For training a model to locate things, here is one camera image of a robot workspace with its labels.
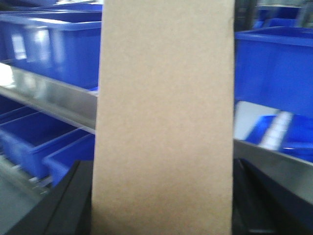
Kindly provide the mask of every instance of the blue storage bin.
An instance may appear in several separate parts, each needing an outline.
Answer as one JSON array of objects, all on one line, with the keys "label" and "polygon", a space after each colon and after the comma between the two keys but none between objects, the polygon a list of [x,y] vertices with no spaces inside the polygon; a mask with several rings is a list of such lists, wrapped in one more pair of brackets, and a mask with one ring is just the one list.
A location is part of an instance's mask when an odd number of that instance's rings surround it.
[{"label": "blue storage bin", "polygon": [[0,15],[13,65],[75,86],[98,84],[101,12]]},{"label": "blue storage bin", "polygon": [[25,106],[4,114],[0,114],[0,125],[36,112],[36,110]]},{"label": "blue storage bin", "polygon": [[0,115],[23,107],[21,103],[15,102],[9,98],[0,95]]},{"label": "blue storage bin", "polygon": [[235,99],[313,117],[313,29],[238,32]]},{"label": "blue storage bin", "polygon": [[264,22],[262,27],[277,27],[277,26],[286,26],[294,27],[296,26],[296,19],[284,19],[284,18],[272,18]]},{"label": "blue storage bin", "polygon": [[[275,117],[275,115],[260,117],[246,141],[259,144]],[[313,162],[313,119],[294,115],[279,151]]]},{"label": "blue storage bin", "polygon": [[0,125],[3,150],[8,159],[39,179],[48,175],[42,163],[44,157],[87,134],[42,113]]},{"label": "blue storage bin", "polygon": [[36,7],[36,11],[60,11],[60,10],[74,10],[74,11],[102,11],[102,4],[90,3],[68,3],[56,4],[51,6]]},{"label": "blue storage bin", "polygon": [[[20,11],[16,9],[15,11],[0,11],[0,15],[2,14],[18,14],[18,13],[28,13],[30,7],[25,7],[23,11]],[[4,28],[3,28],[3,23],[0,22],[0,62],[4,60],[8,60],[8,52],[6,49],[5,45],[5,40],[4,40]]]},{"label": "blue storage bin", "polygon": [[102,4],[65,3],[40,7],[16,7],[19,11],[102,11]]},{"label": "blue storage bin", "polygon": [[89,134],[44,158],[52,176],[52,184],[56,186],[67,174],[76,160],[93,160],[94,135]]},{"label": "blue storage bin", "polygon": [[1,0],[10,6],[38,7],[57,3],[57,0]]},{"label": "blue storage bin", "polygon": [[253,28],[262,28],[264,24],[264,21],[255,21]]},{"label": "blue storage bin", "polygon": [[265,21],[271,18],[282,18],[282,19],[296,19],[300,11],[299,7],[270,7],[267,9],[260,9],[257,12],[257,20]]}]

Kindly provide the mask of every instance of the storage bin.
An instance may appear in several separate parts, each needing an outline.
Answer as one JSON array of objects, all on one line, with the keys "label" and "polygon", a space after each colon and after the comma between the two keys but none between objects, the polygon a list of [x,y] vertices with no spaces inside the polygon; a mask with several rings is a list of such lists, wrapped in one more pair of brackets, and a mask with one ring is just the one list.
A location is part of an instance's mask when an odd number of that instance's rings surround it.
[{"label": "storage bin", "polygon": [[10,6],[38,7],[57,3],[57,0],[1,0]]},{"label": "storage bin", "polygon": [[0,95],[0,117],[1,115],[10,112],[15,109],[19,109],[23,107],[21,103],[15,102],[9,98],[6,98],[2,95]]},{"label": "storage bin", "polygon": [[[275,115],[260,117],[246,141],[259,144],[275,117]],[[313,119],[294,115],[279,151],[313,162]]]},{"label": "storage bin", "polygon": [[44,158],[52,176],[52,184],[56,186],[67,174],[76,160],[93,160],[94,135],[89,134]]},{"label": "storage bin", "polygon": [[273,18],[264,22],[262,27],[276,27],[276,26],[286,26],[294,27],[296,26],[296,19],[284,19],[284,18]]},{"label": "storage bin", "polygon": [[42,113],[0,125],[0,138],[8,159],[39,179],[48,174],[42,163],[44,157],[87,134]]},{"label": "storage bin", "polygon": [[98,84],[101,12],[0,15],[13,66],[90,89]]},{"label": "storage bin", "polygon": [[[0,11],[0,15],[2,14],[18,14],[18,13],[28,13],[30,7],[25,7],[23,11],[21,10],[12,10],[12,11]],[[8,52],[6,49],[5,45],[5,40],[4,40],[4,28],[3,28],[3,23],[0,22],[0,62],[8,60]]]},{"label": "storage bin", "polygon": [[56,4],[51,6],[42,6],[32,8],[31,10],[36,11],[63,11],[63,10],[74,10],[74,11],[102,11],[102,4],[90,4],[90,3],[68,3],[68,4]]},{"label": "storage bin", "polygon": [[15,109],[13,111],[1,114],[0,115],[0,125],[4,124],[6,122],[9,122],[9,121],[18,119],[18,118],[22,118],[22,117],[27,116],[29,114],[36,113],[36,112],[37,112],[36,110],[25,106],[25,107],[21,107],[21,108]]},{"label": "storage bin", "polygon": [[235,99],[313,117],[313,29],[237,32]]}]

